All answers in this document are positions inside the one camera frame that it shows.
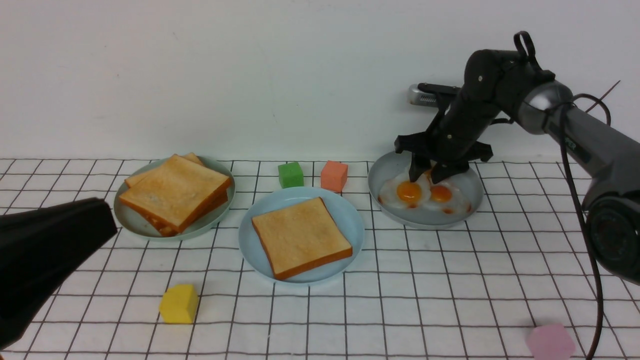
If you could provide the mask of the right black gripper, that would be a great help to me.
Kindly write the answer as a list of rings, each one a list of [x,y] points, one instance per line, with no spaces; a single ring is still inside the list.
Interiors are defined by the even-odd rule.
[[[501,110],[491,102],[473,100],[461,88],[447,109],[438,109],[423,132],[400,135],[394,150],[411,153],[409,181],[414,183],[430,171],[430,182],[439,184],[463,173],[463,162],[488,162],[492,147],[478,139]]]

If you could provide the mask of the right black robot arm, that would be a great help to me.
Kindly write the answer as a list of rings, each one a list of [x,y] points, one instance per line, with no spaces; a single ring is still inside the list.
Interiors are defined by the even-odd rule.
[[[578,109],[574,94],[524,51],[478,50],[464,84],[423,131],[398,136],[395,152],[410,152],[409,177],[432,170],[435,182],[493,157],[479,142],[500,113],[533,135],[548,135],[592,178],[582,202],[586,242],[611,274],[639,283],[639,144]]]

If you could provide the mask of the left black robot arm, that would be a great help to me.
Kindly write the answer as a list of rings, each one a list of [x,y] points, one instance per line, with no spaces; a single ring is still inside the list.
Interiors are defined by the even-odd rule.
[[[118,232],[109,204],[87,198],[0,218],[0,346],[25,334],[45,302]]]

